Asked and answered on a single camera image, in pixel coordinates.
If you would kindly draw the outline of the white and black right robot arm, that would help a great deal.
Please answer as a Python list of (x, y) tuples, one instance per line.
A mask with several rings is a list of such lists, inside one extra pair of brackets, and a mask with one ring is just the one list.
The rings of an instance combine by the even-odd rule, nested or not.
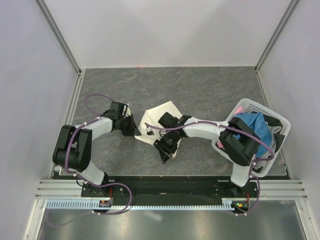
[(230, 193), (240, 197), (247, 191), (250, 165), (261, 139), (243, 120), (233, 117), (230, 121), (205, 121), (190, 115), (177, 118), (165, 112), (158, 123), (160, 139), (155, 140), (153, 146), (163, 163), (173, 157), (182, 138), (211, 140), (212, 147), (232, 162)]

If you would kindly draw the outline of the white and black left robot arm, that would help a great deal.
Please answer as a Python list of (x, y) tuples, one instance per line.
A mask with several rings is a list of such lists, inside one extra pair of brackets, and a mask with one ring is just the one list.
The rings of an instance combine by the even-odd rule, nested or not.
[(81, 125), (63, 125), (52, 161), (67, 173), (92, 185), (92, 191), (99, 197), (104, 197), (110, 191), (109, 176), (92, 162), (92, 143), (98, 137), (117, 130), (125, 137), (141, 135), (127, 105), (119, 110), (106, 110), (95, 119)]

